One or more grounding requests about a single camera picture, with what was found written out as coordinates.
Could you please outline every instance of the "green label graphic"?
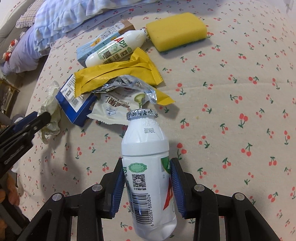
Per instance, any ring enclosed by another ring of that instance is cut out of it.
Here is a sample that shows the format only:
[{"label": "green label graphic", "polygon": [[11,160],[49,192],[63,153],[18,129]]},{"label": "green label graphic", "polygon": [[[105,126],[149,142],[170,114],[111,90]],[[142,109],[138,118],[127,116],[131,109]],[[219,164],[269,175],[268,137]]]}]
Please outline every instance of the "green label graphic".
[{"label": "green label graphic", "polygon": [[140,173],[140,172],[144,172],[145,170],[147,170],[147,166],[144,165],[143,163],[132,163],[128,166],[128,169],[131,172],[135,172],[135,173]]},{"label": "green label graphic", "polygon": [[161,161],[161,165],[163,167],[163,169],[168,173],[170,174],[170,158],[167,156],[167,157],[163,157],[160,159]]}]

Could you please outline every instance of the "hello kitty toy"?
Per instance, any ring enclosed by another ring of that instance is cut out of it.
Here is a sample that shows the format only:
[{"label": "hello kitty toy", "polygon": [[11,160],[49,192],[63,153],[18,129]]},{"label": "hello kitty toy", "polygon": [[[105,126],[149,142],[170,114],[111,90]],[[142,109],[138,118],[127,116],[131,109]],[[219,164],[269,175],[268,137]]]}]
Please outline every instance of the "hello kitty toy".
[{"label": "hello kitty toy", "polygon": [[[25,32],[22,32],[20,34],[20,39],[22,38],[22,36],[24,36],[24,34],[25,34]],[[11,56],[11,53],[13,52],[13,50],[15,49],[15,47],[17,46],[18,42],[19,41],[17,39],[11,41],[11,43],[10,43],[10,45],[8,47],[7,52],[3,54],[3,58],[2,59],[4,61],[9,61],[10,56]]]}]

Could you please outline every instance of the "yellow snack wrapper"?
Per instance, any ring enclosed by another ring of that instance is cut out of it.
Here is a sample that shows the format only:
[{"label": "yellow snack wrapper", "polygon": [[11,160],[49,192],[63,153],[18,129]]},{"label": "yellow snack wrapper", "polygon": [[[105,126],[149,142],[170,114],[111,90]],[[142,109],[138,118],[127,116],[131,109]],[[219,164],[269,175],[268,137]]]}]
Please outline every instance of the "yellow snack wrapper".
[{"label": "yellow snack wrapper", "polygon": [[[131,55],[128,61],[114,62],[82,69],[75,75],[75,97],[106,84],[108,80],[120,75],[135,76],[149,85],[158,85],[163,81],[154,63],[140,48]],[[165,93],[155,89],[157,104],[168,105],[175,101]]]}]

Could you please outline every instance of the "yellow sponge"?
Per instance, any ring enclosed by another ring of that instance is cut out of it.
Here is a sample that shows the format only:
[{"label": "yellow sponge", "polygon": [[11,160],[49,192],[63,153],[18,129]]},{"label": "yellow sponge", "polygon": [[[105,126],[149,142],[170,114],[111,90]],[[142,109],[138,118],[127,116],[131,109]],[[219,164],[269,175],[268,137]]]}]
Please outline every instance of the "yellow sponge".
[{"label": "yellow sponge", "polygon": [[207,37],[205,24],[189,12],[148,23],[146,28],[160,52]]}]

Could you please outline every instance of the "white plastic bottle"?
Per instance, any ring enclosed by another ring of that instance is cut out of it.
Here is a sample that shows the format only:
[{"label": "white plastic bottle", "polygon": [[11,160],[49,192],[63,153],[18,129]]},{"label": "white plastic bottle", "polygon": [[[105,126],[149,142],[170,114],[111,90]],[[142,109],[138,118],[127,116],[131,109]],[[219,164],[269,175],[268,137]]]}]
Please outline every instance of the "white plastic bottle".
[{"label": "white plastic bottle", "polygon": [[128,112],[130,123],[121,143],[133,227],[147,241],[166,239],[177,225],[169,143],[156,117],[151,109]]},{"label": "white plastic bottle", "polygon": [[141,47],[147,38],[149,37],[144,28],[127,31],[88,56],[85,65],[92,67],[116,62],[132,53],[137,47]]}]

